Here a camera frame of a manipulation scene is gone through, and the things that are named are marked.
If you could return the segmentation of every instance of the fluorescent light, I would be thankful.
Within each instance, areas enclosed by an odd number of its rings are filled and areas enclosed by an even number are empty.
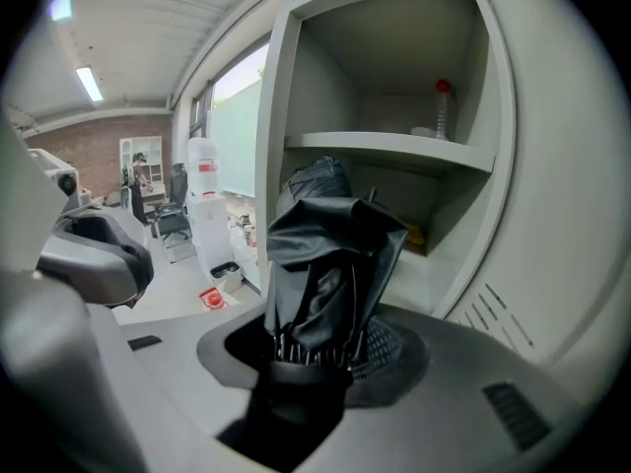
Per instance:
[[[77,75],[92,101],[101,101],[103,97],[99,91],[99,86],[97,86],[97,81],[95,81],[95,76],[92,75],[92,69],[90,67],[78,68]]]
[[[70,0],[53,0],[49,9],[52,21],[59,21],[72,17],[72,5],[70,4]]]

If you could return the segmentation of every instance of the sky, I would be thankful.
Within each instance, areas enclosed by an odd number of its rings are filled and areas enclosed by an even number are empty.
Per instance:
[[[265,66],[268,46],[263,45],[217,81],[213,99],[226,100],[258,81],[258,70]]]

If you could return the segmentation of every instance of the plastic bottle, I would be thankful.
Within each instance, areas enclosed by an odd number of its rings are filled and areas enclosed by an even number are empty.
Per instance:
[[[436,99],[438,106],[438,124],[436,125],[436,138],[450,140],[450,123],[452,114],[452,85],[449,81],[441,79],[436,83]]]
[[[188,141],[188,189],[196,196],[217,192],[217,149],[207,138],[194,137]]]

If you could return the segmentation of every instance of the red bottle cap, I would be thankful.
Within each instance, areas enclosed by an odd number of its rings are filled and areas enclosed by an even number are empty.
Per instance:
[[[436,83],[436,89],[442,93],[448,93],[452,89],[452,85],[449,81],[441,79],[439,82]]]

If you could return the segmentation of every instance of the white ceiling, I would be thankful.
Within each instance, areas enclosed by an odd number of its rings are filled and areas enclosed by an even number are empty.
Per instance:
[[[195,52],[241,0],[72,0],[72,18],[47,15],[26,37],[4,84],[14,126],[117,106],[164,107]],[[90,66],[93,104],[75,68]]]

